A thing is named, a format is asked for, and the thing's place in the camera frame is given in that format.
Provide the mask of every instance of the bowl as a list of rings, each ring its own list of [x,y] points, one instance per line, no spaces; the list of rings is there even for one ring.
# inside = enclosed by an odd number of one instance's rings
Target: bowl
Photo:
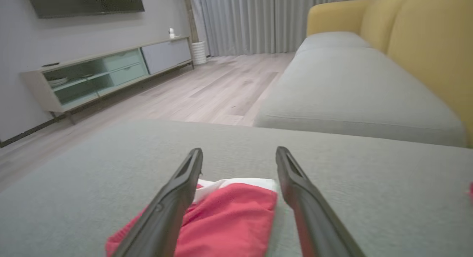
[[[62,85],[66,83],[69,79],[67,77],[59,78],[57,80],[48,80],[49,86],[51,87],[58,87],[59,85]]]

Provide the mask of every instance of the wooden floor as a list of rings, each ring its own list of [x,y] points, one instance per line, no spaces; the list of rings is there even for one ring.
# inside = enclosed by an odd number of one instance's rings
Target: wooden floor
[[[171,119],[251,126],[262,100],[294,53],[212,58],[111,95],[0,149],[0,192],[102,129],[130,119]]]

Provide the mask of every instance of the red object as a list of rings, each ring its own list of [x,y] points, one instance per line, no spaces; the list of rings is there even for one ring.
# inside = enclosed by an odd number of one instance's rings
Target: red object
[[[471,198],[472,203],[473,203],[473,182],[470,183],[470,198]]]
[[[276,192],[246,183],[214,190],[187,209],[174,256],[264,256],[276,198]],[[108,257],[142,213],[107,240]]]

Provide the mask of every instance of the sofa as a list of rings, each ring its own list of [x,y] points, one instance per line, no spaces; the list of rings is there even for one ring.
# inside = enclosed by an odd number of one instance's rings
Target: sofa
[[[0,256],[104,256],[108,236],[194,147],[202,179],[277,179],[287,147],[367,257],[470,257],[473,150],[318,132],[155,119],[103,130],[0,193]],[[269,257],[301,256],[279,193]]]
[[[254,126],[472,146],[472,4],[314,6],[307,38]]]

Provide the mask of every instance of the gray curtain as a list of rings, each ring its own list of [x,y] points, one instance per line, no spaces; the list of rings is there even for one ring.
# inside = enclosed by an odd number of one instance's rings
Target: gray curtain
[[[207,31],[205,30],[201,0],[191,0],[191,3],[192,12],[194,13],[195,27],[197,28],[197,36],[199,36],[199,41],[206,41]],[[208,47],[208,43],[205,44],[205,55],[210,55],[210,48]]]
[[[307,13],[346,0],[200,0],[211,56],[294,52],[306,36]]]

